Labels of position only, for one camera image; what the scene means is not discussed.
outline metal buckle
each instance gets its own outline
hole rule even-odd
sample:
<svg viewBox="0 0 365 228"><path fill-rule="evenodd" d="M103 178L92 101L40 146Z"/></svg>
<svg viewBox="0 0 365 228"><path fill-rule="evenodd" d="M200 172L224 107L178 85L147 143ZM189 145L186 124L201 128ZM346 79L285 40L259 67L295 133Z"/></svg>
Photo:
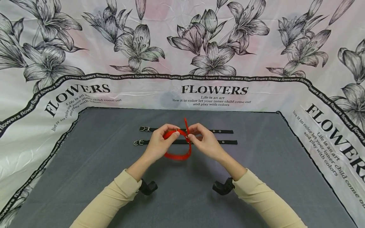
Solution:
<svg viewBox="0 0 365 228"><path fill-rule="evenodd" d="M149 132L150 131L150 127L144 127L144 126L142 126L143 127L143 129L142 130L140 130L140 131L147 131L147 132Z"/></svg>
<svg viewBox="0 0 365 228"><path fill-rule="evenodd" d="M144 140L136 140L133 142L133 145L135 145L135 146L144 145L144 142L145 142Z"/></svg>

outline long sleeve shirt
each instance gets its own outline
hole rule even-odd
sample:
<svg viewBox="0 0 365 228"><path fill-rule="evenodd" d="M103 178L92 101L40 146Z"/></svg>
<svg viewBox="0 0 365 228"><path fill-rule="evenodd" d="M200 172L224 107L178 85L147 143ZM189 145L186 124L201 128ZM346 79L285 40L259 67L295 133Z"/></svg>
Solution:
<svg viewBox="0 0 365 228"><path fill-rule="evenodd" d="M141 183L123 170L70 228L107 228L117 211L134 199ZM293 209L250 170L233 184L238 198L256 209L271 228L307 228Z"/></svg>

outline left hand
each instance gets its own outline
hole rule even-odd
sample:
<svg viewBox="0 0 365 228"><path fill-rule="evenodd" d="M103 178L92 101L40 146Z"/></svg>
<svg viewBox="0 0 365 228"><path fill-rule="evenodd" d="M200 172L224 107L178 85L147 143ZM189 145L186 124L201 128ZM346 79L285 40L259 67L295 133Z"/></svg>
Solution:
<svg viewBox="0 0 365 228"><path fill-rule="evenodd" d="M180 136L180 133L175 132L166 140L163 138L163 135L168 131L174 131L176 129L180 129L180 127L172 124L165 124L159 129L155 130L152 133L150 142L148 143L147 149L143 156L147 157L152 162L160 159L167 152L171 144Z"/></svg>

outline red nylon collar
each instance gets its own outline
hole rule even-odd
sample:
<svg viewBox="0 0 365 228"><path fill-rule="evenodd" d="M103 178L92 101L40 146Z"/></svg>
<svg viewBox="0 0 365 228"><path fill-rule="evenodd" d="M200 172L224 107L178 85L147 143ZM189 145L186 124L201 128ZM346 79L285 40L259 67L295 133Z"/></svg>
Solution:
<svg viewBox="0 0 365 228"><path fill-rule="evenodd" d="M186 126L186 129L187 129L187 133L185 133L184 131L182 131L180 129L177 129L177 131L181 135L183 135L185 137L185 140L189 143L189 151L186 154L183 154L183 155L170 154L169 152L166 152L165 155L164 155L165 157L170 158L172 160L177 160L177 161L186 160L190 157L190 155L191 155L191 143L190 143L190 139L188 138L188 135L190 134L190 131L189 131L189 126L188 126L188 122L186 121L186 118L185 118L185 126ZM168 139L174 132L176 132L176 131L166 132L164 134L163 138Z"/></svg>

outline gray mat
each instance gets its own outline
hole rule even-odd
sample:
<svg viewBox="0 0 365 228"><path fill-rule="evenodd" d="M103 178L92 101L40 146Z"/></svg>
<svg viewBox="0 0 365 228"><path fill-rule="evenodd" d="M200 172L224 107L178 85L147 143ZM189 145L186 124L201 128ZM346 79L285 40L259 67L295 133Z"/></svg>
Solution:
<svg viewBox="0 0 365 228"><path fill-rule="evenodd" d="M210 129L233 130L216 134L220 140L238 140L224 149L275 190L310 228L354 228L336 196L275 113L88 109L65 140L58 154L20 209L11 228L68 228L79 213L146 146L133 141L149 139L140 126L171 123L184 128L200 122ZM171 152L185 153L187 145ZM253 208L234 192L220 196L215 180L228 173L193 146L187 161L162 158L144 179L158 184L151 196L138 194L123 207L109 227L267 227Z"/></svg>

